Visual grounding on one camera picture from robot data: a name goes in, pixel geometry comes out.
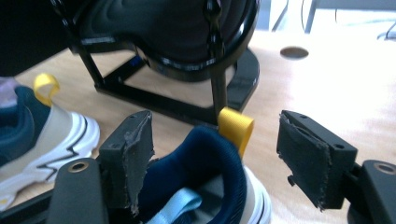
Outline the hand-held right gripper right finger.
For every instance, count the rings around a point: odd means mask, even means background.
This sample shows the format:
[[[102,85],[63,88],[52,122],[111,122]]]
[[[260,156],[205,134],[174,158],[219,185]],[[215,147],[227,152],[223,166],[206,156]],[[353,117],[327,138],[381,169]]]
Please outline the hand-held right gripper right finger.
[[[283,110],[279,115],[276,153],[291,170],[288,177],[321,209],[343,205],[342,180],[358,150],[306,115]]]

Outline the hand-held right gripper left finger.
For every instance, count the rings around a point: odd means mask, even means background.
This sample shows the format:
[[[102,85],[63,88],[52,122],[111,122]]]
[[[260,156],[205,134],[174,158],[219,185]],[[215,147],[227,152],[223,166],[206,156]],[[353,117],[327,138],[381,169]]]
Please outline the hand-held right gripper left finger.
[[[110,209],[138,213],[138,195],[154,155],[152,113],[128,116],[99,148],[103,192]]]

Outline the purple sandal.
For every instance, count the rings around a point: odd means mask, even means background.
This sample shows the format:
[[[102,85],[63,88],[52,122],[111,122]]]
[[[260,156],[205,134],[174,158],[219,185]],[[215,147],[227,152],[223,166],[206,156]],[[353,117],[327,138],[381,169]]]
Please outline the purple sandal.
[[[0,108],[11,107],[17,103],[15,88],[19,82],[14,77],[0,77]]]

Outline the black shoe rack red top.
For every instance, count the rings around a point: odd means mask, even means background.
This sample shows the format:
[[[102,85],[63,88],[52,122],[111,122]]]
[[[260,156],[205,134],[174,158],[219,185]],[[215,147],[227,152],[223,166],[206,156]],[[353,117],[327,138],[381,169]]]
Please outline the black shoe rack red top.
[[[255,91],[249,49],[261,0],[50,0],[98,91],[191,124],[216,125],[224,107],[241,111]],[[212,103],[184,103],[127,84],[148,66],[184,82],[208,80]]]

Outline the white metal stand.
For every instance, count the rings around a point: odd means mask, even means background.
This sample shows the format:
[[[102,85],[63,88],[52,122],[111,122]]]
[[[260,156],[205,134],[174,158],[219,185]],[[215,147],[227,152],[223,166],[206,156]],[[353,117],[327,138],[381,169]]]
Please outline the white metal stand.
[[[300,7],[300,24],[303,31],[309,34],[314,24],[317,11],[339,9],[346,11],[363,11],[363,12],[392,12],[396,13],[396,0],[272,0],[272,7],[276,3],[283,3],[284,6],[276,17],[271,28],[272,32],[279,30],[280,26],[286,24],[290,18],[291,8],[296,4]]]

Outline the black curtain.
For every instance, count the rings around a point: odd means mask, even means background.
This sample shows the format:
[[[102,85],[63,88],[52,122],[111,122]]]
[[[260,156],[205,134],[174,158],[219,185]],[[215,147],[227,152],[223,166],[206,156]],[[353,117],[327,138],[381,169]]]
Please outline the black curtain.
[[[50,0],[0,0],[0,77],[15,77],[67,47]]]

